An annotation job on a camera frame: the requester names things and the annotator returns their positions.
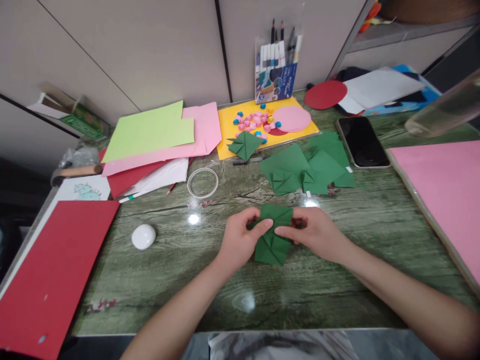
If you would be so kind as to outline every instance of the smartphone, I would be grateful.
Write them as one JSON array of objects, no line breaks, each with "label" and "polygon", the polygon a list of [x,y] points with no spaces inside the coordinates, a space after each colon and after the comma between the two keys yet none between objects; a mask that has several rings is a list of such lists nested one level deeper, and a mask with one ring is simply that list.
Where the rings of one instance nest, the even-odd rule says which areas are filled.
[{"label": "smartphone", "polygon": [[336,121],[336,126],[355,166],[358,168],[390,166],[390,160],[366,117],[343,117]]}]

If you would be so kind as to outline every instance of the forearm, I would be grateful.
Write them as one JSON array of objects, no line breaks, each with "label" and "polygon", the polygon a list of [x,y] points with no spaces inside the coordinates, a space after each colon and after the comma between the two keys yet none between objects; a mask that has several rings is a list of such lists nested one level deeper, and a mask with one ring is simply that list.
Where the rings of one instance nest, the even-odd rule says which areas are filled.
[{"label": "forearm", "polygon": [[232,276],[215,259],[138,332],[121,360],[179,359],[219,289]]},{"label": "forearm", "polygon": [[341,264],[395,311],[440,358],[475,356],[480,316],[352,244]]}]

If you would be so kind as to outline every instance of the pink paper sheet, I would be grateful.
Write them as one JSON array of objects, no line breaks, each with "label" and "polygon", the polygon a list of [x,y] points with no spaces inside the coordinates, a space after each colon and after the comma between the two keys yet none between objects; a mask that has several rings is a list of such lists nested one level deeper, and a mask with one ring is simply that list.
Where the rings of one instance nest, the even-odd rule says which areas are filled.
[{"label": "pink paper sheet", "polygon": [[195,142],[107,162],[102,176],[106,177],[159,161],[210,154],[222,140],[217,103],[211,102],[202,106],[186,107],[183,109],[181,117],[183,119],[193,118]]},{"label": "pink paper sheet", "polygon": [[480,140],[390,151],[480,284]]},{"label": "pink paper sheet", "polygon": [[298,106],[281,107],[272,116],[275,122],[281,122],[280,130],[286,133],[302,131],[312,121],[310,113]]}]

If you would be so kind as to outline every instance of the hand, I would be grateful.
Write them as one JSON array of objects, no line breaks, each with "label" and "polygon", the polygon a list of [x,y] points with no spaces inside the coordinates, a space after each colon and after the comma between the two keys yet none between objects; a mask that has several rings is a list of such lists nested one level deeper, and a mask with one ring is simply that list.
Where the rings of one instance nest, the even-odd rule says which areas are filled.
[{"label": "hand", "polygon": [[291,226],[279,226],[277,235],[292,239],[325,260],[341,263],[353,243],[318,207],[294,207]]},{"label": "hand", "polygon": [[247,263],[255,251],[257,241],[274,224],[272,219],[265,219],[252,230],[247,230],[247,226],[257,221],[259,217],[260,210],[249,207],[230,216],[226,221],[225,234],[216,260],[232,274]]}]

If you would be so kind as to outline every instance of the green marble table surface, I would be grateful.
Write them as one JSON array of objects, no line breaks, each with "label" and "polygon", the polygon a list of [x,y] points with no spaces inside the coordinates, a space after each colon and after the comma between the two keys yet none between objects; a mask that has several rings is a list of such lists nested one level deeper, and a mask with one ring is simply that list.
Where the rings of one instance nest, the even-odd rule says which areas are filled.
[{"label": "green marble table surface", "polygon": [[[320,130],[336,131],[335,121],[343,117],[339,111],[310,109],[304,105],[304,90],[294,96]],[[436,138],[411,136],[404,124],[412,114],[369,118],[385,149],[480,139],[469,124]],[[302,149],[308,142],[298,141]],[[261,155],[287,146],[262,151]],[[393,168],[352,167],[357,188],[307,199],[300,192],[276,197],[258,162],[233,166],[232,159],[219,161],[214,150],[195,159],[188,174],[204,167],[214,170],[219,178],[217,192],[205,205],[188,193],[183,182],[170,195],[168,187],[163,187],[120,206],[74,316],[72,335],[136,333],[214,259],[227,218],[265,203],[319,207],[362,248],[480,309],[478,299]],[[213,177],[207,174],[195,180],[196,192],[206,194],[213,187]],[[153,245],[143,251],[131,242],[133,230],[141,224],[150,224],[157,232]],[[98,311],[100,300],[111,305]],[[305,247],[292,246],[282,267],[248,262],[219,291],[197,331],[383,327],[403,328],[405,324],[343,267],[319,259]]]}]

